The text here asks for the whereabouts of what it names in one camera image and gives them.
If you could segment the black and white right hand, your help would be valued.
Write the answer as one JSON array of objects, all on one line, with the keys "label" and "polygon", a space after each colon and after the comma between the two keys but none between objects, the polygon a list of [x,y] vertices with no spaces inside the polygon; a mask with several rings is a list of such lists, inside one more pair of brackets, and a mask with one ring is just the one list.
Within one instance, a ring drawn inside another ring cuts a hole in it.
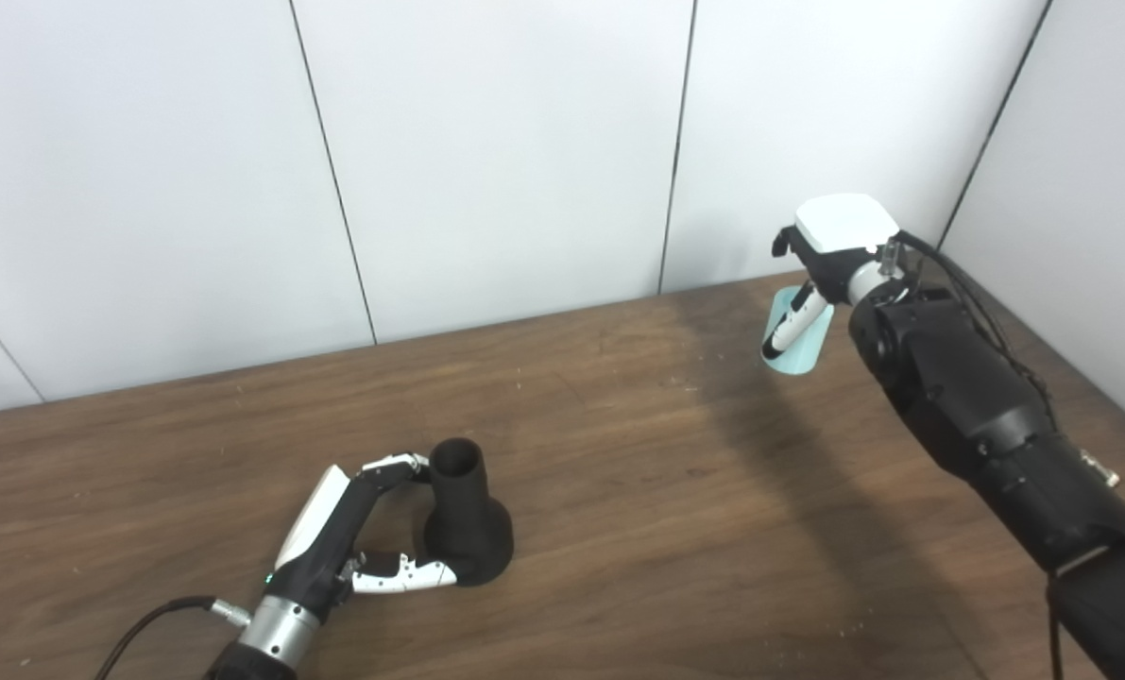
[{"label": "black and white right hand", "polygon": [[760,357],[778,360],[825,310],[860,304],[881,285],[900,279],[899,232],[885,207],[865,194],[820,196],[800,205],[794,223],[778,230],[771,256],[796,257],[808,278],[762,340]]}]

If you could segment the black and white left hand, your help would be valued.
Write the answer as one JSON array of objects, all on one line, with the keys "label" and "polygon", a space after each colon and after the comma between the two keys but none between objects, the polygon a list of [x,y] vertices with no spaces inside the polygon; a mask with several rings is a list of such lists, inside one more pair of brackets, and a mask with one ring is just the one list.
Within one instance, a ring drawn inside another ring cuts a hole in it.
[{"label": "black and white left hand", "polygon": [[425,484],[429,478],[428,457],[414,451],[368,462],[354,475],[328,466],[286,535],[264,594],[289,600],[325,621],[350,594],[457,585],[457,575],[446,561],[356,548],[356,539],[386,491],[405,483]]}]

